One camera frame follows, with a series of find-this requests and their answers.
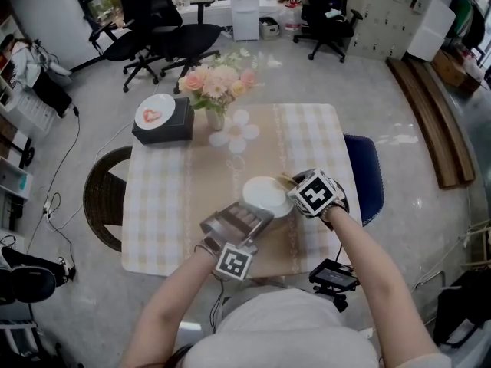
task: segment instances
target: floor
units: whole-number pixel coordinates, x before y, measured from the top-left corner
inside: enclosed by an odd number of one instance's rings
[[[232,42],[221,37],[216,46],[227,51]],[[376,143],[384,179],[385,206],[366,229],[392,255],[410,286],[433,267],[459,234],[466,231],[470,211],[473,219],[487,217],[480,178],[468,192],[466,189],[438,189],[414,115],[383,62],[348,57],[340,64],[327,48],[309,61],[307,54],[313,44],[293,44],[289,39],[249,42],[243,46],[252,52],[261,51],[271,67],[259,72],[259,82],[264,85],[238,102],[329,103],[335,106],[344,132],[368,136]],[[102,61],[73,77],[69,92],[81,112],[81,133],[51,190],[51,194],[59,192],[61,195],[61,207],[53,215],[56,226],[61,226],[81,204],[84,182],[96,152],[133,119],[139,103],[156,90],[144,74],[134,80],[130,92],[124,94],[123,65]],[[177,70],[171,71],[161,80],[158,91],[171,94],[177,75]],[[18,225],[25,236],[30,237],[35,230],[47,186],[76,133],[77,121],[70,114],[57,120],[49,135],[35,144],[35,161],[28,168],[35,176],[33,198],[25,206]],[[102,153],[130,145],[132,141],[130,129],[126,128]],[[73,284],[58,288],[48,300],[34,304],[35,319],[62,342],[74,360],[86,367],[117,366],[142,306],[163,279],[125,271],[120,254],[93,235],[83,210],[63,232],[73,242],[77,277]],[[48,231],[42,222],[30,253],[56,260],[59,255],[68,256],[68,252],[68,243]],[[443,266],[448,277],[455,278],[458,274],[462,257],[462,249],[458,247],[445,260]],[[286,282],[311,290],[306,275],[287,278]],[[210,279],[186,315],[188,321],[201,323],[207,334],[210,332],[209,309],[218,293],[218,282]],[[426,307],[435,296],[435,290],[414,294],[421,307]],[[345,311],[348,325],[356,329],[370,326],[370,315],[360,288],[349,295],[349,304]]]
[[[476,161],[483,177],[486,198],[491,203],[491,91],[489,86],[480,87],[471,97],[447,86],[454,110],[460,117],[469,140],[473,144]]]

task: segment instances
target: black box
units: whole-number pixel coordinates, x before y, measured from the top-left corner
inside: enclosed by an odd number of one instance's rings
[[[165,124],[153,129],[142,130],[133,123],[131,132],[142,144],[191,140],[193,138],[194,110],[189,98],[176,98],[176,109]]]

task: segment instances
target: white plate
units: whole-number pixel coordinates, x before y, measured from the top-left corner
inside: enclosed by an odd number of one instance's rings
[[[242,188],[242,197],[250,205],[269,210],[275,218],[284,217],[293,209],[293,203],[282,185],[272,177],[258,176],[250,179]]]
[[[147,109],[152,110],[153,112],[160,112],[160,117],[147,123],[143,118],[143,113]],[[174,114],[175,109],[176,101],[169,94],[155,94],[152,97],[148,97],[140,104],[137,113],[135,114],[135,123],[137,123],[138,127],[142,130],[153,130],[167,122]]]

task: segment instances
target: blue chair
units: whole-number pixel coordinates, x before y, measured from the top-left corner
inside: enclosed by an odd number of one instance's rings
[[[384,206],[384,184],[374,143],[363,136],[344,134],[354,183],[358,192],[363,226],[374,219]]]

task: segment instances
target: checkered tablecloth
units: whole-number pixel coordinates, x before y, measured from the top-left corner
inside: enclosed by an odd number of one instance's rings
[[[274,104],[229,108],[226,127],[208,128],[196,112],[191,142],[133,142],[124,199],[122,263],[128,271],[169,275],[202,238],[199,223],[240,199],[255,176],[320,168],[343,185],[361,222],[344,137],[333,106]],[[309,272],[340,247],[334,232],[296,211],[257,241],[253,277]],[[340,261],[347,263],[344,252]]]

